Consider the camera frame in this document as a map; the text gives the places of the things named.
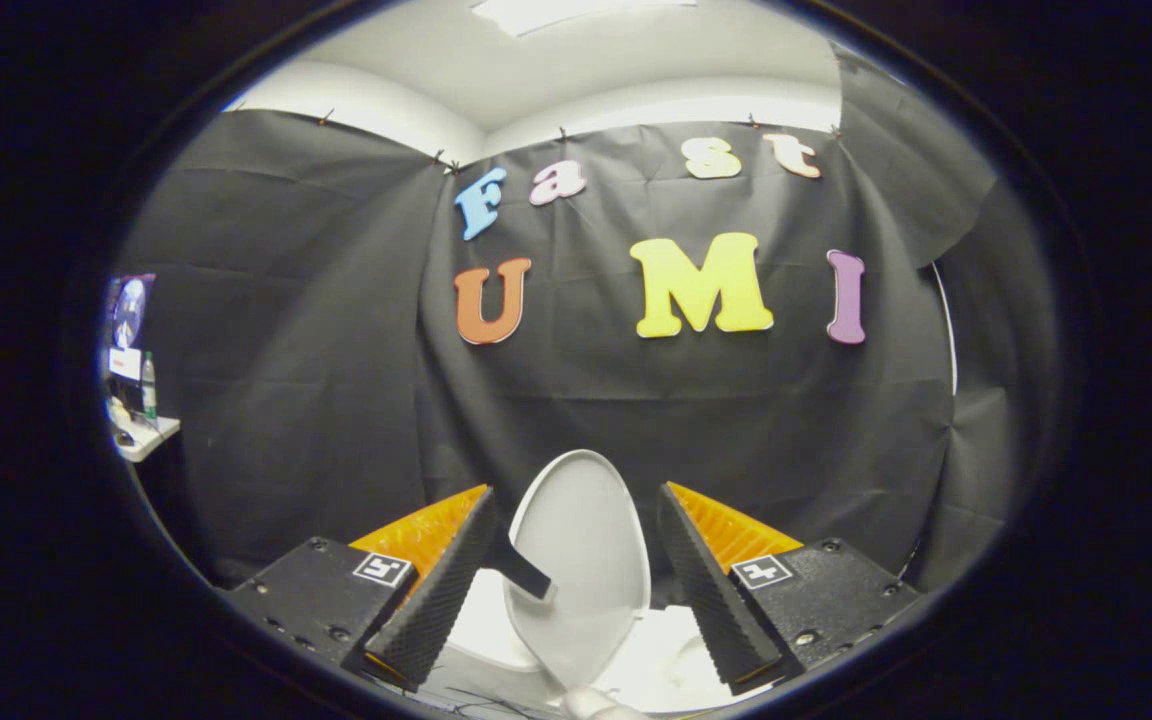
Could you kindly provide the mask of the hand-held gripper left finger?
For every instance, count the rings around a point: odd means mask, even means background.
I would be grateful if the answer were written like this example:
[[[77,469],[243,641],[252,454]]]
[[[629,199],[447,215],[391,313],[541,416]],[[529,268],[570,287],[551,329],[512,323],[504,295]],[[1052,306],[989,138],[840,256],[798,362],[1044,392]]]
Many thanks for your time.
[[[492,488],[467,488],[353,544],[306,539],[227,598],[293,647],[416,691],[498,528]]]

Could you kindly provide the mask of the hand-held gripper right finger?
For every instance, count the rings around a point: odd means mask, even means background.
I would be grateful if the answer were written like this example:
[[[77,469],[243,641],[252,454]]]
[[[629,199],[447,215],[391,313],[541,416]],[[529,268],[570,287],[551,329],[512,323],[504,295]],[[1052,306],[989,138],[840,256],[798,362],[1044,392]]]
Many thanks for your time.
[[[838,537],[797,541],[667,482],[657,525],[718,679],[744,694],[874,639],[922,593]]]

